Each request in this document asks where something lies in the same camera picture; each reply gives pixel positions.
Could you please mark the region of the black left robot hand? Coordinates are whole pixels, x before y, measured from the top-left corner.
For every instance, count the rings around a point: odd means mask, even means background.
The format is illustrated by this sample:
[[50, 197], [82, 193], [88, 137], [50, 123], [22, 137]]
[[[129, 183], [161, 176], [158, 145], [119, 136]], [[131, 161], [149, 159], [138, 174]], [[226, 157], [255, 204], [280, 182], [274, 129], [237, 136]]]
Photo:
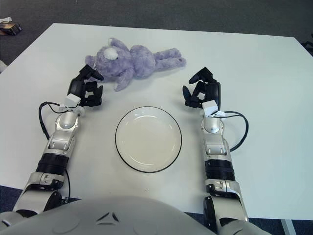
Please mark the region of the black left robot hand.
[[66, 108], [77, 106], [95, 107], [102, 104], [103, 85], [98, 87], [96, 81], [86, 82], [90, 78], [103, 81], [104, 77], [89, 65], [85, 65], [76, 78], [72, 79], [69, 85], [67, 96], [64, 100]]

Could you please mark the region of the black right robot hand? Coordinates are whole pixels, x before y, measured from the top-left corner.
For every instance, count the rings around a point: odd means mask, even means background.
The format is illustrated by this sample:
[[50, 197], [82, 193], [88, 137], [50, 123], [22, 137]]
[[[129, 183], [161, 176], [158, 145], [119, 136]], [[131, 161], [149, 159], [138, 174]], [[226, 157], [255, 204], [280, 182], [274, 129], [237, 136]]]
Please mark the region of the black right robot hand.
[[213, 78], [213, 73], [204, 67], [193, 75], [189, 84], [196, 83], [191, 94], [186, 86], [182, 87], [185, 106], [202, 108], [206, 118], [221, 118], [221, 84]]

